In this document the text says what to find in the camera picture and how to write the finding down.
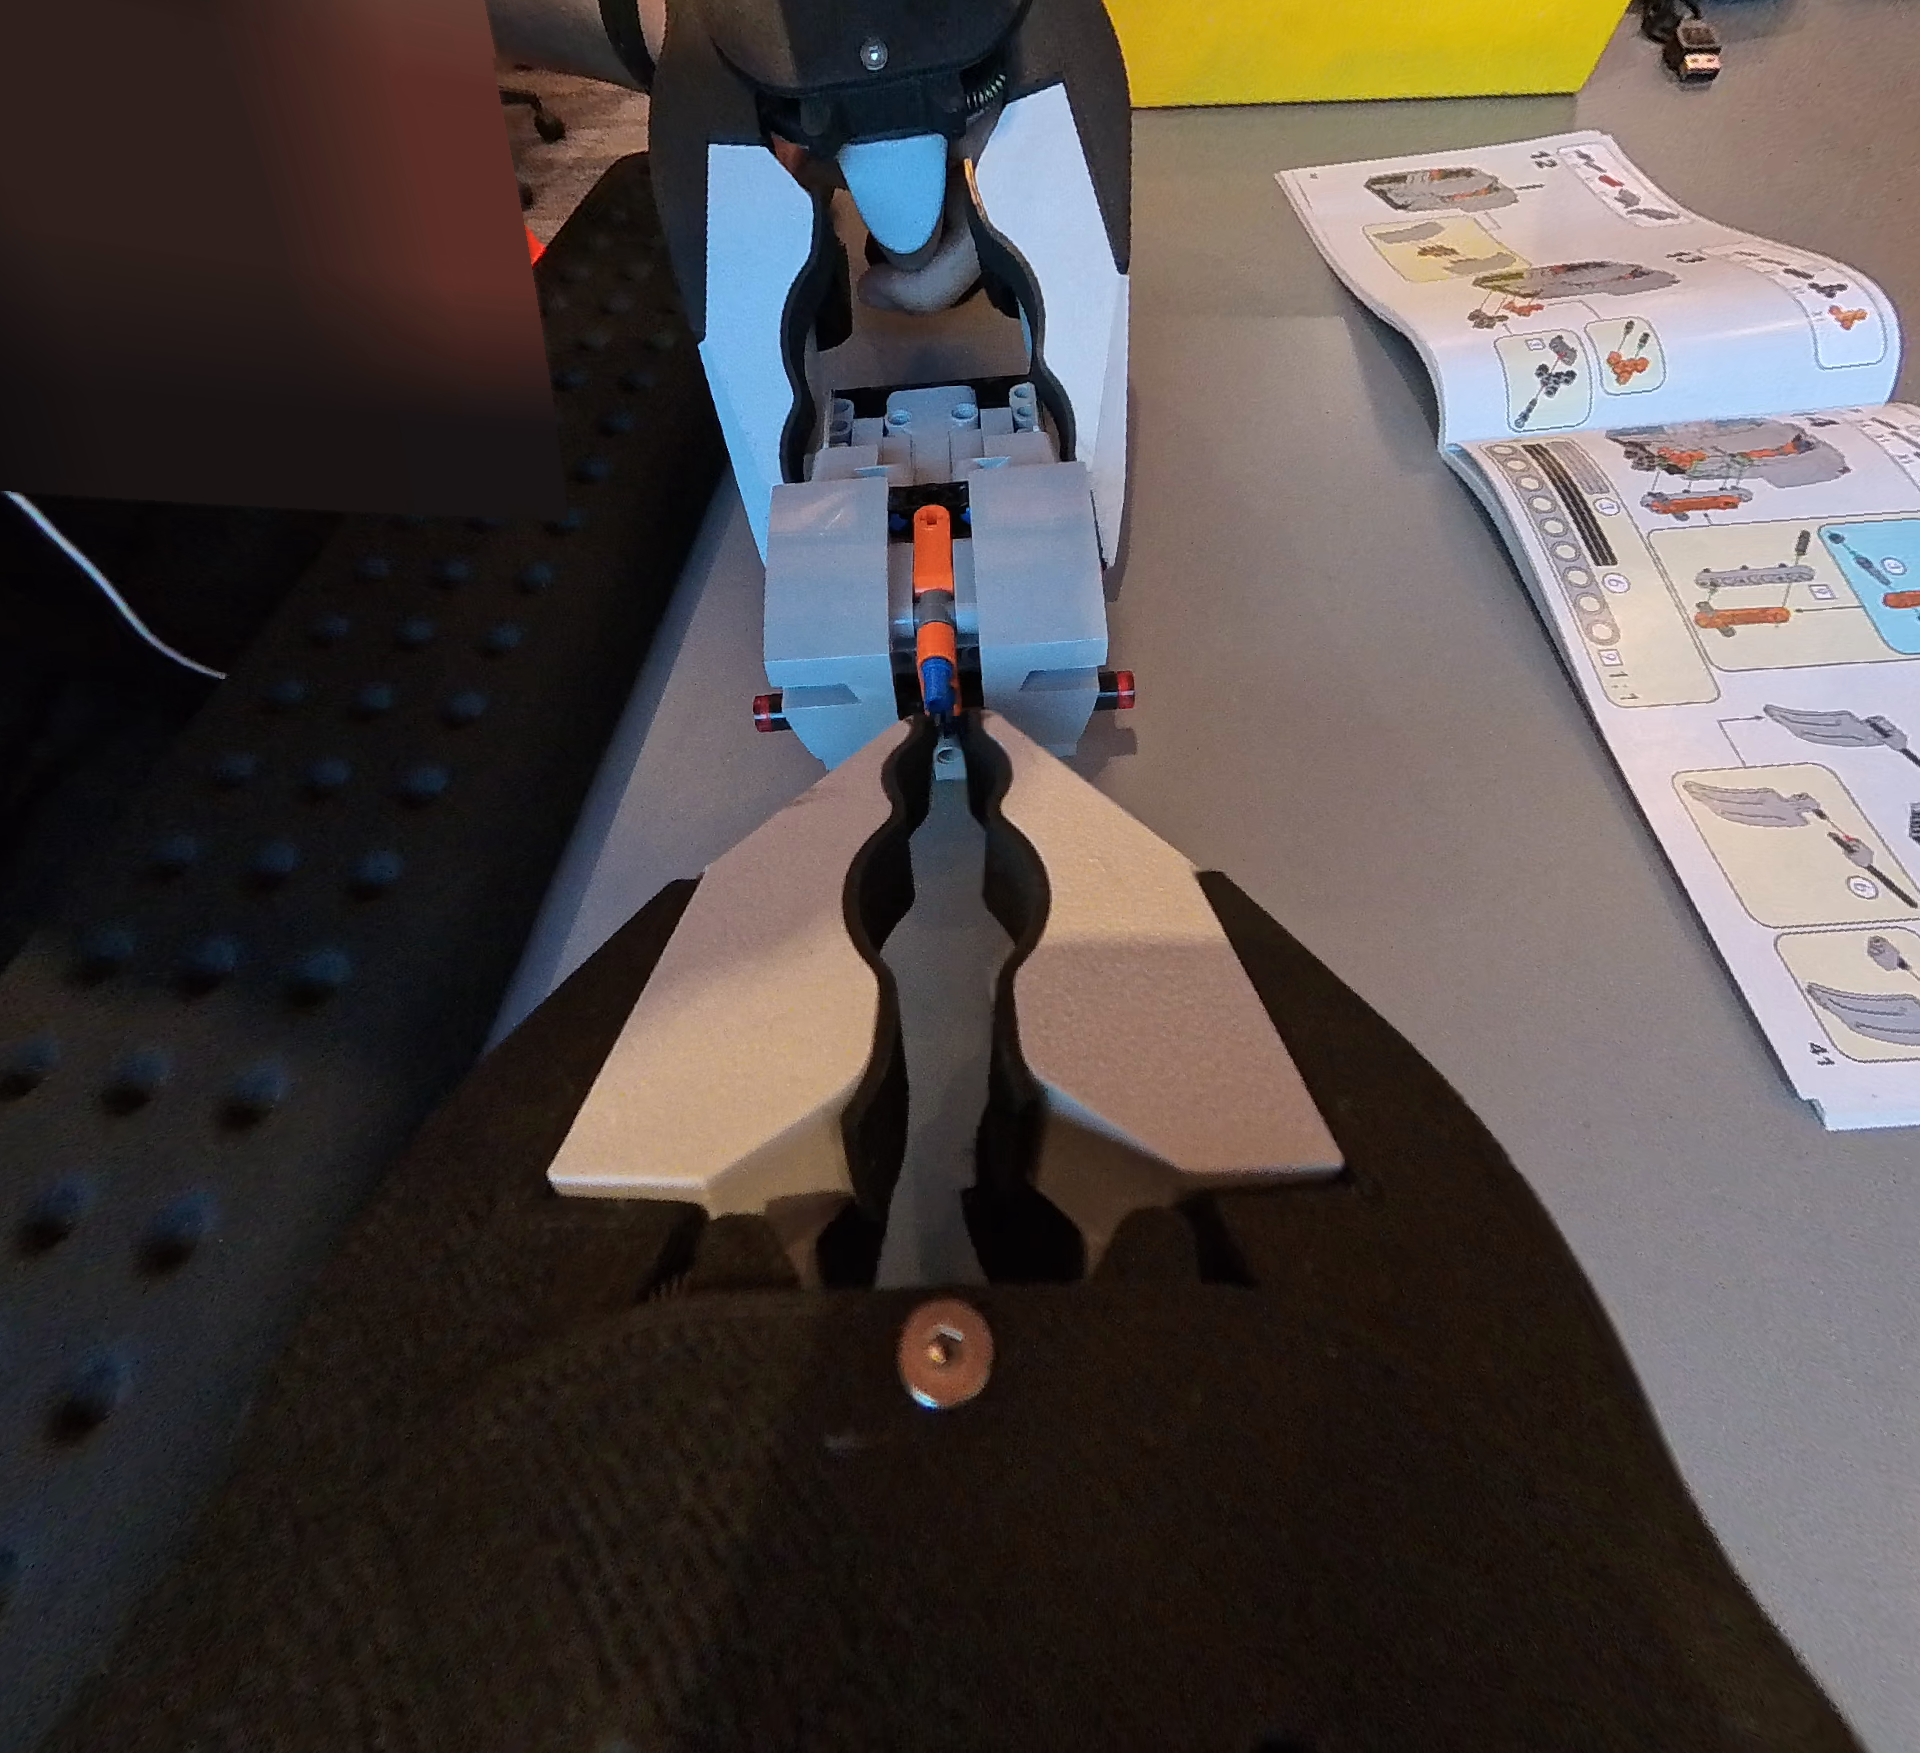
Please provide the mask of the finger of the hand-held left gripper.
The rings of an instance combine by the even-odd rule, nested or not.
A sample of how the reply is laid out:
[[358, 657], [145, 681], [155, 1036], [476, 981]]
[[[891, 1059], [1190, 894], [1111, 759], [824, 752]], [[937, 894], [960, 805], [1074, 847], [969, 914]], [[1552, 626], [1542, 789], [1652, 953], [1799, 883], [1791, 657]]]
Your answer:
[[757, 552], [771, 492], [821, 443], [815, 328], [842, 282], [828, 202], [763, 144], [709, 144], [700, 354]]
[[969, 161], [969, 221], [1027, 337], [1027, 381], [1058, 458], [1088, 471], [1112, 565], [1126, 480], [1129, 278], [1096, 200], [1064, 83], [1006, 99]]

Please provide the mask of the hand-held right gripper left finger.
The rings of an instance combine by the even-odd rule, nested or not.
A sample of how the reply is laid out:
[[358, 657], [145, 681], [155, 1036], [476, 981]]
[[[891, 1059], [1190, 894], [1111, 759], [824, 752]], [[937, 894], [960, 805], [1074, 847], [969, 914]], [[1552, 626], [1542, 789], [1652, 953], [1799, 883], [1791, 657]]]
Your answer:
[[905, 1149], [900, 998], [926, 720], [697, 879], [548, 1164], [560, 1193], [761, 1217], [808, 1285], [871, 1285]]

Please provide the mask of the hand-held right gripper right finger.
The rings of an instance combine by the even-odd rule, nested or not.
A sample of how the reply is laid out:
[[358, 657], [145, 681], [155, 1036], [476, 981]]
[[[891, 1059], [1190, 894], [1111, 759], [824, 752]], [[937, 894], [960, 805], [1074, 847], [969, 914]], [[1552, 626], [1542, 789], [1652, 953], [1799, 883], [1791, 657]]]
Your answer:
[[1069, 1282], [1142, 1207], [1314, 1181], [1339, 1150], [1199, 870], [1008, 720], [969, 722], [997, 975], [969, 1232], [993, 1282]]

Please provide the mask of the grey toy robot assembly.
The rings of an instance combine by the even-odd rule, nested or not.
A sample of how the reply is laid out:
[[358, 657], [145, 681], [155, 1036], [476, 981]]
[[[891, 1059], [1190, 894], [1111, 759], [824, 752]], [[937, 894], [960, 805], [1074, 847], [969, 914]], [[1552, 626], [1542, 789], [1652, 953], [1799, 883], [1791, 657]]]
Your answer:
[[[832, 401], [828, 440], [801, 482], [865, 474], [905, 492], [902, 512], [889, 512], [889, 539], [908, 546], [915, 626], [908, 666], [893, 671], [898, 720], [927, 714], [952, 728], [966, 711], [987, 711], [957, 632], [957, 546], [971, 538], [969, 471], [998, 465], [1068, 465], [1042, 433], [1038, 399], [1025, 381], [998, 390], [997, 403], [979, 403], [966, 383], [900, 390], [879, 406]], [[1089, 714], [1132, 705], [1132, 673], [1105, 660]], [[756, 701], [756, 724], [791, 732], [774, 684]]]

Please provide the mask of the grey curved block piece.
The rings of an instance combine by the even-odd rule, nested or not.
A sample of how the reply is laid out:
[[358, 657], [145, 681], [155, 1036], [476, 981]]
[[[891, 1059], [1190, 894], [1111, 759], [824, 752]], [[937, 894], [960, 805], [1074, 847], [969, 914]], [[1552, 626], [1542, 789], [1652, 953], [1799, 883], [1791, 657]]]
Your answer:
[[[1088, 471], [969, 471], [971, 538], [957, 546], [957, 632], [979, 700], [1027, 738], [1074, 757], [1108, 660]], [[900, 715], [908, 666], [908, 546], [889, 539], [905, 492], [882, 477], [783, 485], [767, 539], [763, 661], [801, 745], [839, 766]]]

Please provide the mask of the person's left hand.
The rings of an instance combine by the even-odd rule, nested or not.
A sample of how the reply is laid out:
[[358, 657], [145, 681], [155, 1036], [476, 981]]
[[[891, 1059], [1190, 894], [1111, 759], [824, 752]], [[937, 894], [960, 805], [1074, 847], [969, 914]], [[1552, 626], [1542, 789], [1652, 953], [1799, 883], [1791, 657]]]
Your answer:
[[933, 248], [922, 266], [908, 269], [893, 255], [871, 261], [856, 278], [856, 298], [869, 309], [937, 315], [966, 302], [979, 285], [979, 259], [969, 238]]

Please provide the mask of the open instruction booklet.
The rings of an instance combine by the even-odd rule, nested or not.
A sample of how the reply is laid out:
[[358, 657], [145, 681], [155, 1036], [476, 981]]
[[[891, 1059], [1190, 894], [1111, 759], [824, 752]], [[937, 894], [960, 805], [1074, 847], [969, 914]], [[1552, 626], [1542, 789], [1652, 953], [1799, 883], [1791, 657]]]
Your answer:
[[1601, 134], [1281, 185], [1424, 362], [1443, 458], [1795, 1093], [1917, 1126], [1917, 408], [1886, 293]]

